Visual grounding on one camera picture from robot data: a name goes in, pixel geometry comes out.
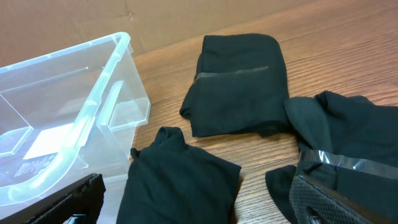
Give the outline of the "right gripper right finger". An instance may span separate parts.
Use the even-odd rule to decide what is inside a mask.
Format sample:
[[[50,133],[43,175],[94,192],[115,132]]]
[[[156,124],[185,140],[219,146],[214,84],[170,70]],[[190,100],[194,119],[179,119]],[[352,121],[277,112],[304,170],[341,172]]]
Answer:
[[[293,178],[289,201],[299,224],[397,224],[306,175]]]

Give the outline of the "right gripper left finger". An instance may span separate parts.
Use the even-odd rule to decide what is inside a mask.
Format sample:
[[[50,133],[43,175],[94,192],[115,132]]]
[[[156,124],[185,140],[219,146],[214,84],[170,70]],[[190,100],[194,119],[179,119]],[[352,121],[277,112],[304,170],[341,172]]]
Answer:
[[[9,215],[1,224],[96,224],[106,187],[101,174],[90,174],[31,206]]]

